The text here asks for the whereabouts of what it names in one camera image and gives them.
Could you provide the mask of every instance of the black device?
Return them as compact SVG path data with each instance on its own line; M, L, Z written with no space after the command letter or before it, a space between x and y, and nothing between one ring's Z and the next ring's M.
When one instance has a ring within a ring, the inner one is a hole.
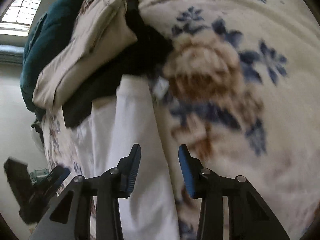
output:
M30 202L21 206L18 199L22 193L15 193L21 210L28 210L31 218L43 214L29 240L89 240L92 196L97 196L96 239L123 240L118 198L128 198L132 193L140 158L140 146L134 144L116 168L95 178L74 177L49 208L42 210L39 208L43 205ZM179 147L179 162L188 194L202 198L197 240L223 240L223 196L228 196L230 240L289 240L274 213L244 176L230 179L204 168L191 157L186 145ZM17 175L13 178L12 173L6 173L15 192L15 187L24 182L18 183ZM37 188L37 199L47 203L46 195L44 201L39 193L42 186Z
M197 240L223 240L223 196L228 197L230 240L290 240L267 203L242 175L221 177L179 147L179 162L191 198L202 198Z
M20 217L26 224L32 224L40 221L50 199L57 194L62 182L70 174L70 170L58 165L45 179L32 184L27 166L25 163L8 158L4 163L4 172L20 206Z

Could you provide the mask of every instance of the bedding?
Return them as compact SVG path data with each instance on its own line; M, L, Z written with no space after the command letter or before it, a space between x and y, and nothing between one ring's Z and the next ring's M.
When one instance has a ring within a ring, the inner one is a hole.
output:
M32 102L37 78L43 68L69 44L82 2L83 0L55 1L28 35L23 52L20 88L27 109L35 112L39 121L44 110Z
M135 33L138 41L127 47L110 62L103 64L62 106L67 128L77 127L91 114L91 102L94 99L115 95L122 75L138 76L148 71L151 72L156 64L164 63L168 53L172 50L170 40L166 40L154 28L144 24L138 5L138 0L127 0L125 13L126 23Z
M116 167L138 143L141 160L134 191L129 199L119 199L124 239L178 240L173 190L148 80L123 75L116 98L99 108L97 104L101 101L93 102L91 116L71 132L80 162L88 164L83 175L96 177Z
M126 8L126 0L95 0L80 11L71 42L39 74L36 106L60 108L102 64L137 41L125 21Z
M300 239L320 210L320 28L303 0L139 1L144 22L173 40L149 84L180 238L196 239L200 212L180 172L187 144L220 176L246 176ZM90 169L62 109L47 112L43 130L50 168L72 169L63 186ZM228 229L225 220L225 239Z

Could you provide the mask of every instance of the window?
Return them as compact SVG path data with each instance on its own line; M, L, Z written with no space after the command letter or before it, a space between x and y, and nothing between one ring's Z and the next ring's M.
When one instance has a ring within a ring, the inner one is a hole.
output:
M41 0L14 0L0 22L0 34L28 36Z

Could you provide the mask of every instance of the blue gripper pad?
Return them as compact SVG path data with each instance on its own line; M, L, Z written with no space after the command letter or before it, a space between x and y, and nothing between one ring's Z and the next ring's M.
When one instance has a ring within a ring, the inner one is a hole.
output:
M191 198L198 198L199 172L203 168L200 160L191 157L187 146L181 144L179 147L179 162L188 194Z

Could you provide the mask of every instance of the triangular cutout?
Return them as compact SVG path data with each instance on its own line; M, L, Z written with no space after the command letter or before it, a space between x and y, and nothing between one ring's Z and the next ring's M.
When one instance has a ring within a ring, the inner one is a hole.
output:
M264 212L262 207L259 205L257 200L251 195L250 192L247 192L247 200L250 207L252 219L255 221L268 221L269 217Z
M50 216L51 221L55 221L62 224L66 224L68 222L72 198L73 191L69 191L60 201L57 208L52 212Z

